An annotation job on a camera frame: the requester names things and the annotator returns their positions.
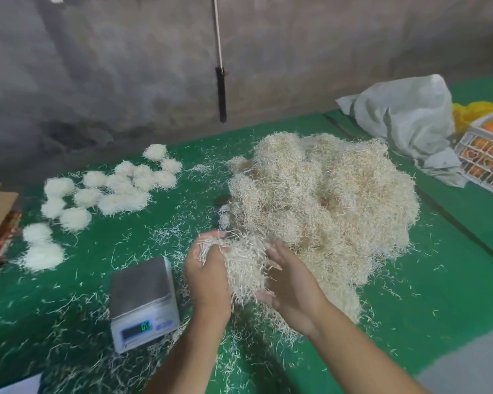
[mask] gray wall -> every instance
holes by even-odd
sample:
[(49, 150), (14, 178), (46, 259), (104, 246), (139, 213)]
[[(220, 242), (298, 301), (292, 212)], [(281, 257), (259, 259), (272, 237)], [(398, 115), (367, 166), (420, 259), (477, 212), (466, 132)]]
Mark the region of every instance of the gray wall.
[(226, 126), (211, 0), (0, 0), (0, 165), (61, 151), (41, 139), (55, 121), (80, 122), (92, 143), (143, 126), (179, 142), (330, 109), (377, 81), (493, 74), (493, 0), (219, 0), (219, 12)]

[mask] hand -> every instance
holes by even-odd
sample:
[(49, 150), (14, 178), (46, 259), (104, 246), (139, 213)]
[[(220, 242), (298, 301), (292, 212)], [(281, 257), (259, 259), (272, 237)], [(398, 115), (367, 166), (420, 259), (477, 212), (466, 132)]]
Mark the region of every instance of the hand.
[(273, 294), (258, 291), (257, 300), (273, 307), (291, 328), (310, 337), (329, 301), (306, 265), (281, 240), (266, 254), (281, 269), (269, 270), (266, 287)]
[(223, 327), (232, 312), (232, 295), (228, 286), (227, 268), (218, 245), (213, 245), (204, 265), (199, 260), (201, 243), (209, 237), (221, 238), (224, 231), (210, 231), (199, 234), (184, 260), (184, 275), (188, 282), (194, 316), (204, 316), (221, 322)]

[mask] plastic crate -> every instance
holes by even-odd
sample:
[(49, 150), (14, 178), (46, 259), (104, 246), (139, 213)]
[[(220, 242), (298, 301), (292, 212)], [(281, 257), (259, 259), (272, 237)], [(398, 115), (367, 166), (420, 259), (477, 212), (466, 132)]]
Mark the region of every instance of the plastic crate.
[(493, 112), (471, 123), (455, 153), (462, 163), (462, 174), (493, 192), (493, 133), (482, 128), (489, 120), (493, 120)]

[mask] pile of wood wool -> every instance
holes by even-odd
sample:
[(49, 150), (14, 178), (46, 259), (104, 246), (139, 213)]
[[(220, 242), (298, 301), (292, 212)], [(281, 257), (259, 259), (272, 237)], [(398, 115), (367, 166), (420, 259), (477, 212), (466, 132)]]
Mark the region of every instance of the pile of wood wool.
[[(409, 249), (419, 203), (414, 180), (398, 171), (378, 140), (346, 142), (329, 134), (281, 132), (234, 158), (230, 229), (221, 244), (237, 304), (254, 300), (272, 262), (265, 247), (282, 238), (316, 277), (327, 298), (355, 323), (356, 289), (386, 260)], [(270, 314), (275, 326), (281, 326)]]

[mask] yellow plastic bag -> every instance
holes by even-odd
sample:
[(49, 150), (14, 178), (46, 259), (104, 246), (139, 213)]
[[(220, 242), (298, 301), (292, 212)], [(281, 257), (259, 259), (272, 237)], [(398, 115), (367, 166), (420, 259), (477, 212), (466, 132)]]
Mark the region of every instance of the yellow plastic bag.
[(487, 101), (472, 102), (467, 106), (460, 105), (459, 103), (453, 104), (453, 119), (455, 120), (455, 130), (459, 134), (463, 134), (467, 131), (469, 125), (481, 118), (493, 112), (493, 103)]

